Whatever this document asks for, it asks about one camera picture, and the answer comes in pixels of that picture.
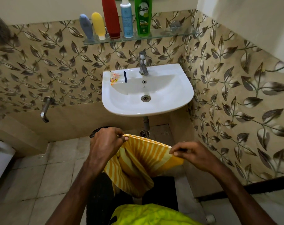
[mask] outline sink drain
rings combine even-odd
[[[151,97],[149,95],[144,95],[141,97],[142,102],[149,102],[151,100]]]
[[[139,136],[141,137],[144,137],[144,138],[149,138],[150,136],[150,133],[146,130],[142,130],[140,133],[139,133]]]

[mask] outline white bottle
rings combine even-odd
[[[132,22],[132,5],[131,3],[129,3],[129,0],[122,0],[120,7],[124,37],[131,38],[134,34]]]

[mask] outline yellow towel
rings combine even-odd
[[[183,164],[184,160],[169,154],[171,149],[140,136],[125,134],[129,140],[107,163],[104,172],[112,182],[124,192],[134,197],[142,197],[164,170]]]

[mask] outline drain pipe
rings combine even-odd
[[[144,122],[144,130],[149,131],[150,127],[149,127],[149,119],[148,119],[148,116],[144,116],[144,117],[143,117],[143,122]]]

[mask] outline chrome tap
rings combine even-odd
[[[41,112],[40,116],[41,116],[42,120],[45,123],[47,123],[47,122],[49,122],[49,119],[46,117],[46,112],[47,112],[50,105],[55,104],[55,100],[52,97],[46,96],[46,97],[44,97],[44,102],[45,102],[45,104],[42,107],[42,112]]]
[[[151,57],[146,55],[146,51],[143,50],[139,53],[140,55],[140,74],[147,76],[148,75],[148,70],[146,66],[146,57],[148,57],[151,60]]]

